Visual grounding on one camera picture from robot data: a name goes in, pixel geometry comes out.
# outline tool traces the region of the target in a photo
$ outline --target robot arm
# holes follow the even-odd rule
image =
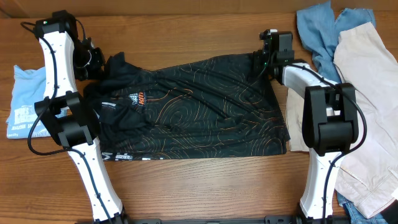
[[[355,89],[349,83],[327,80],[314,72],[309,64],[294,60],[291,32],[266,30],[260,39],[264,40],[264,46],[263,50],[254,53],[256,60],[265,65],[267,74],[305,100],[302,132],[310,148],[310,165],[300,207],[306,220],[321,219],[325,180],[331,161],[348,153],[350,145],[358,138],[356,108],[342,96],[345,94],[355,101]],[[327,182],[325,217],[333,213],[331,202],[342,160],[343,157],[334,164]]]
[[[90,38],[78,40],[76,19],[66,11],[55,12],[52,18],[37,21],[33,31],[42,46],[47,72],[44,100],[35,104],[36,113],[41,116],[40,120],[53,140],[63,146],[75,162],[90,198],[95,223],[109,223],[108,220],[113,224],[133,223],[124,214],[122,202],[113,190],[101,158],[97,115],[76,89],[75,79],[104,78],[101,50],[92,46]],[[320,76],[315,76],[319,74],[309,73],[307,63],[294,60],[292,33],[269,30],[261,36],[264,48],[254,54],[254,60],[265,65],[263,71],[281,85],[293,89],[305,99],[303,138],[311,149],[307,186],[300,206],[305,218],[321,218],[323,186],[330,161],[349,151],[349,145],[358,138],[356,110]],[[44,39],[52,46],[53,52]],[[58,75],[57,94],[51,101],[49,98],[55,88],[53,54]],[[337,87],[355,99],[352,85],[339,84]],[[70,109],[71,115],[55,117],[66,108]],[[337,171],[332,170],[328,182],[327,216],[332,214],[331,200]]]
[[[94,110],[77,92],[75,82],[75,79],[104,77],[101,50],[93,47],[91,39],[78,40],[76,19],[66,11],[55,12],[52,18],[37,21],[33,31],[42,46],[46,67],[44,100],[35,104],[36,113],[43,113],[41,121],[44,126],[76,164],[90,198],[95,223],[109,223],[108,220],[112,220],[113,224],[122,224],[125,218],[123,205],[112,187],[101,157],[97,137],[100,123]],[[55,88],[52,54],[56,61],[58,88],[52,104],[48,106]],[[72,114],[64,118],[55,117],[65,109],[70,109]]]

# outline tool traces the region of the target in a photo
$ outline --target jeans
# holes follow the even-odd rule
[[[333,56],[341,31],[372,22],[373,10],[345,9],[336,19],[330,1],[297,11],[297,29],[303,47],[312,52],[312,60],[323,77],[341,83],[333,64]]]
[[[338,204],[344,208],[351,218],[351,224],[386,224],[383,216],[378,213],[370,219],[366,219],[354,206],[354,203],[337,192]]]

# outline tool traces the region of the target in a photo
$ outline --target black shirt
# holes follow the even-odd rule
[[[148,71],[123,53],[111,57],[109,78],[85,88],[101,152],[134,160],[284,154],[282,113],[267,78],[247,81],[252,64],[252,54],[225,55]]]

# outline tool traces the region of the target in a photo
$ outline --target beige cloth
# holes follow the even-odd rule
[[[366,218],[394,201],[398,188],[398,64],[369,22],[340,32],[335,65],[343,82],[352,83],[356,101],[365,114],[368,136],[340,167],[336,190]],[[288,91],[287,126],[291,151],[308,151],[302,139],[303,99]],[[358,116],[359,138],[363,124]]]

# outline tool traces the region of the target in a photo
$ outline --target shirt logo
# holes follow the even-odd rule
[[[147,103],[147,96],[145,92],[133,93],[129,95],[133,105],[145,106]]]

